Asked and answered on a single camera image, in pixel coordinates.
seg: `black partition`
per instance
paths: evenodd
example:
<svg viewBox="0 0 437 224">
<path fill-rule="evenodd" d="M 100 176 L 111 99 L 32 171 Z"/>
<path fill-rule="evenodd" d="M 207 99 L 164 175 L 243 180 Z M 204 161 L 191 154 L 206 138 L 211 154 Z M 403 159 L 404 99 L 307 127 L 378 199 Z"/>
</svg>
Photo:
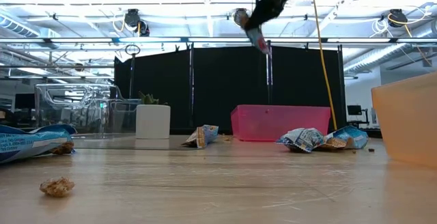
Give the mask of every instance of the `black partition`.
<svg viewBox="0 0 437 224">
<path fill-rule="evenodd" d="M 272 52 L 270 73 L 266 56 L 254 47 L 195 48 L 137 57 L 133 98 L 141 90 L 168 102 L 173 134 L 204 124 L 230 132 L 231 112 L 239 104 L 330 106 L 319 50 L 274 46 Z M 346 125 L 341 51 L 324 51 L 324 56 L 341 128 Z M 115 60 L 115 84 L 124 97 L 129 94 L 130 64 L 131 60 Z"/>
<path fill-rule="evenodd" d="M 129 93 L 131 61 L 115 67 L 115 84 L 125 97 Z M 132 98 L 138 98 L 139 91 L 168 103 L 172 133 L 192 132 L 190 51 L 136 57 Z"/>
<path fill-rule="evenodd" d="M 239 104 L 268 104 L 266 56 L 254 47 L 195 48 L 194 125 L 231 130 Z"/>
<path fill-rule="evenodd" d="M 337 51 L 324 51 L 337 127 L 346 125 L 343 63 Z M 329 107 L 320 51 L 272 48 L 272 104 Z M 329 131 L 333 131 L 330 121 Z"/>
</svg>

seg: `orange plastic bin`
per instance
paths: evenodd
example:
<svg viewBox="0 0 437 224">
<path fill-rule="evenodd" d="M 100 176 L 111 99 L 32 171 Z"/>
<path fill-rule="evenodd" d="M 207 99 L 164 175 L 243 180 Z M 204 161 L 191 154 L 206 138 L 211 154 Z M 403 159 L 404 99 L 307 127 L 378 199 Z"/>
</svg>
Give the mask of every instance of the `orange plastic bin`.
<svg viewBox="0 0 437 224">
<path fill-rule="evenodd" d="M 388 155 L 437 167 L 437 72 L 371 92 Z"/>
</svg>

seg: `computer monitor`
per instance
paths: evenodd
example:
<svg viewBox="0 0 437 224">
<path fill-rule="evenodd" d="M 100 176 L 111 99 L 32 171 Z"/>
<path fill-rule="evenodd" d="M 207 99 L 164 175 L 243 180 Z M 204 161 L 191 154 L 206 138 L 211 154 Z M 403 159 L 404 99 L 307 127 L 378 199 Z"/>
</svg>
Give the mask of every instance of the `computer monitor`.
<svg viewBox="0 0 437 224">
<path fill-rule="evenodd" d="M 349 115 L 362 115 L 361 105 L 348 105 L 348 114 Z"/>
<path fill-rule="evenodd" d="M 15 94 L 15 109 L 34 109 L 35 94 Z"/>
</svg>

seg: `clear acrylic enclosure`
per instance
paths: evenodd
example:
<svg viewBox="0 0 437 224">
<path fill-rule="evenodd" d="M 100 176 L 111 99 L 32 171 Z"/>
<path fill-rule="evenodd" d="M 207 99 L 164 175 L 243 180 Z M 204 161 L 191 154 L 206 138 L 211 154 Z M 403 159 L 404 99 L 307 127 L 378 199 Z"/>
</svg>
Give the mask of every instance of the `clear acrylic enclosure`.
<svg viewBox="0 0 437 224">
<path fill-rule="evenodd" d="M 116 85 L 37 84 L 36 125 L 70 124 L 85 138 L 135 133 L 140 100 L 124 99 Z"/>
</svg>

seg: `food crumb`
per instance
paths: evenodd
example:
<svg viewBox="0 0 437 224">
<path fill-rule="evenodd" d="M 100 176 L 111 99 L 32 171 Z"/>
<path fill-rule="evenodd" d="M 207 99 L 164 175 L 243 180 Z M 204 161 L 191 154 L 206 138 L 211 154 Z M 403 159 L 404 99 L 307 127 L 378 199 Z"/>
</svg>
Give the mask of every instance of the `food crumb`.
<svg viewBox="0 0 437 224">
<path fill-rule="evenodd" d="M 221 135 L 221 138 L 224 142 L 230 142 L 232 140 L 232 135 Z"/>
<path fill-rule="evenodd" d="M 40 191 L 51 197 L 65 197 L 74 187 L 74 182 L 68 178 L 50 179 L 41 183 Z"/>
<path fill-rule="evenodd" d="M 55 155 L 71 154 L 73 151 L 74 143 L 72 141 L 65 142 L 59 147 L 52 149 L 51 153 Z"/>
</svg>

